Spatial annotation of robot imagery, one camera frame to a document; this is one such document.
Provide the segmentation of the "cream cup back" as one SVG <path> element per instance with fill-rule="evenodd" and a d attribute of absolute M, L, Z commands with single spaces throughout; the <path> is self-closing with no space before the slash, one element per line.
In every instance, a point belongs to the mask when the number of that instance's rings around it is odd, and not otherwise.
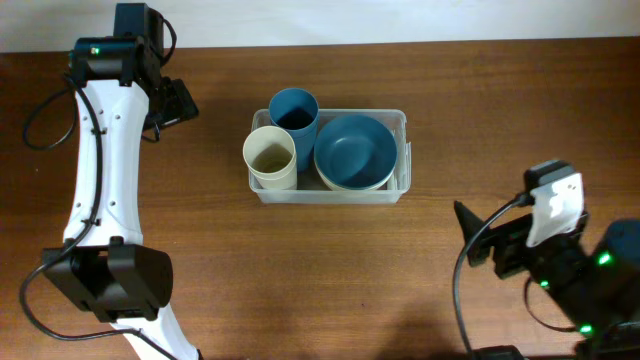
<path fill-rule="evenodd" d="M 244 141 L 242 154 L 249 171 L 260 180 L 280 180 L 296 170 L 294 140 L 277 126 L 252 131 Z"/>

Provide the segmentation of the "cream cup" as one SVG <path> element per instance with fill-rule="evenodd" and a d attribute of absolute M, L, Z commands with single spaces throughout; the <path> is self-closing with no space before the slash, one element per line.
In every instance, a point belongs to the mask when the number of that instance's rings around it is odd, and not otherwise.
<path fill-rule="evenodd" d="M 297 172 L 287 173 L 253 173 L 258 184 L 265 190 L 295 190 L 297 188 Z"/>
<path fill-rule="evenodd" d="M 252 131 L 244 141 L 242 154 L 249 171 L 260 180 L 280 180 L 296 170 L 294 140 L 277 126 Z"/>

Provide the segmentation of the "blue cup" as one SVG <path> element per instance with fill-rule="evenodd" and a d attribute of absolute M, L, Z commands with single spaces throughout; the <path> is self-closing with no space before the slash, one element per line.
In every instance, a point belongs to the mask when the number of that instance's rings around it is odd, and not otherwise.
<path fill-rule="evenodd" d="M 297 171 L 306 171 L 309 167 L 313 148 L 315 145 L 316 133 L 314 131 L 294 139 L 297 153 Z"/>
<path fill-rule="evenodd" d="M 286 130 L 294 139 L 316 129 L 319 110 L 316 98 L 303 88 L 280 90 L 268 106 L 271 123 Z"/>

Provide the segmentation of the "blue bowl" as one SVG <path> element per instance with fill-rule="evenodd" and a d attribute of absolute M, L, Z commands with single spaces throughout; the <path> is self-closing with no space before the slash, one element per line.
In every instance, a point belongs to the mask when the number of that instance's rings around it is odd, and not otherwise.
<path fill-rule="evenodd" d="M 372 185 L 394 171 L 397 157 L 391 131 L 362 114 L 331 120 L 315 140 L 316 169 L 340 185 Z"/>

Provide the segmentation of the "cream bowl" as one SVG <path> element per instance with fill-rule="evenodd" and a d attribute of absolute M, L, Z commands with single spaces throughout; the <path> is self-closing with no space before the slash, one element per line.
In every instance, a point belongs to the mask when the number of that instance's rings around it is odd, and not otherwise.
<path fill-rule="evenodd" d="M 325 176 L 325 174 L 320 170 L 317 169 L 318 175 L 320 177 L 320 179 L 322 180 L 322 182 L 330 189 L 330 190 L 334 190 L 334 191 L 375 191 L 375 190 L 379 190 L 382 189 L 394 176 L 393 173 L 389 173 L 385 178 L 381 179 L 380 181 L 372 184 L 372 185 L 368 185 L 368 186 L 350 186 L 350 185 L 340 185 L 338 183 L 333 182 L 331 179 L 329 179 L 328 177 Z"/>

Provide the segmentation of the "white plastic fork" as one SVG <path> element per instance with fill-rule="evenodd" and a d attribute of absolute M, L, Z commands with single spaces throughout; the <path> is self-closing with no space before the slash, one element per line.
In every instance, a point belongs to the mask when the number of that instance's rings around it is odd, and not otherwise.
<path fill-rule="evenodd" d="M 397 179 L 396 179 L 395 172 L 392 172 L 392 174 L 389 177 L 389 180 L 387 181 L 387 189 L 390 191 L 394 191 L 397 189 Z"/>

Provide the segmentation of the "white plastic spoon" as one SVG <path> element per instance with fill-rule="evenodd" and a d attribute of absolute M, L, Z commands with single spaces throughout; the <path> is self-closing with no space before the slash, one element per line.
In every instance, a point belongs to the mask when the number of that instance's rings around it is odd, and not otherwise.
<path fill-rule="evenodd" d="M 406 192 L 407 191 L 407 180 L 408 180 L 408 150 L 407 150 L 407 140 L 406 140 L 406 132 L 404 130 L 397 130 L 396 140 L 398 145 L 398 163 L 396 166 L 396 188 L 399 191 Z"/>

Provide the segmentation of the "cream cup front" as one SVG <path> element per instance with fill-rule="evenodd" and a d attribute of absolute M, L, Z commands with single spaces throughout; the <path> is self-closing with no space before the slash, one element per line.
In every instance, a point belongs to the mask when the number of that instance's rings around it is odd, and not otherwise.
<path fill-rule="evenodd" d="M 258 184 L 265 190 L 295 190 L 297 188 L 297 172 L 287 173 L 253 173 Z"/>

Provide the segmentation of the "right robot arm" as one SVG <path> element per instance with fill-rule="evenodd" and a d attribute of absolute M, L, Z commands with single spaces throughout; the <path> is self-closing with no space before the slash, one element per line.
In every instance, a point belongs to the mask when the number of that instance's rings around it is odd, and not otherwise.
<path fill-rule="evenodd" d="M 583 341 L 578 359 L 630 359 L 639 355 L 639 222 L 612 222 L 592 254 L 580 244 L 589 214 L 582 175 L 570 163 L 550 160 L 526 170 L 525 189 L 482 220 L 462 202 L 454 211 L 465 245 L 454 266 L 452 293 L 456 321 L 472 359 L 519 359 L 514 346 L 475 350 L 460 304 L 462 265 L 487 259 L 506 279 L 525 272 L 570 320 L 568 333 Z"/>

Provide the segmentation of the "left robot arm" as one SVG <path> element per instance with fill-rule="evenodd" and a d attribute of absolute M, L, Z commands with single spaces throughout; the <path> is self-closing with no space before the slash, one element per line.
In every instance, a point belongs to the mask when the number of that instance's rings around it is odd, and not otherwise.
<path fill-rule="evenodd" d="M 143 359 L 197 359 L 170 305 L 169 256 L 143 243 L 138 212 L 140 146 L 198 115 L 183 81 L 162 75 L 177 41 L 144 3 L 120 3 L 113 33 L 79 39 L 67 82 L 80 133 L 74 202 L 59 248 L 40 272 L 79 310 L 124 336 Z"/>

